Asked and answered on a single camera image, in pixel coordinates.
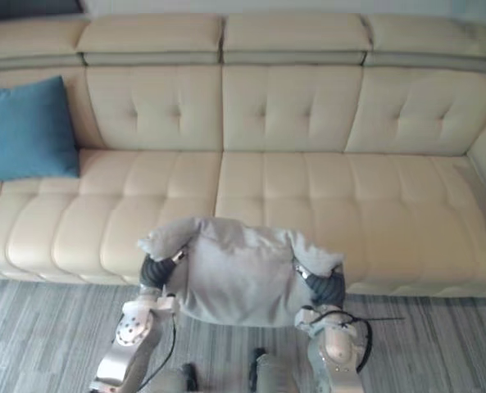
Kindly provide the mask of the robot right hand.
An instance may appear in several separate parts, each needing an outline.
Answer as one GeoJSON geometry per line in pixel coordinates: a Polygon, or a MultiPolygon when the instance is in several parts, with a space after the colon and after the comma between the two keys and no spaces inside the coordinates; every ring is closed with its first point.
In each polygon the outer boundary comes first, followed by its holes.
{"type": "Polygon", "coordinates": [[[343,307],[346,296],[346,285],[343,267],[341,265],[332,269],[328,277],[311,273],[300,264],[296,264],[295,269],[310,289],[311,302],[314,306],[329,305],[338,308],[343,307]]]}

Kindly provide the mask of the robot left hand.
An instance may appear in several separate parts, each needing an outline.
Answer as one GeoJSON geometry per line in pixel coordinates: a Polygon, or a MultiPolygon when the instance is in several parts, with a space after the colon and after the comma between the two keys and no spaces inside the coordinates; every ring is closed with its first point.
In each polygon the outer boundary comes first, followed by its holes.
{"type": "Polygon", "coordinates": [[[140,269],[140,285],[162,290],[186,254],[185,250],[179,250],[173,256],[162,260],[154,260],[149,254],[146,254],[140,269]]]}

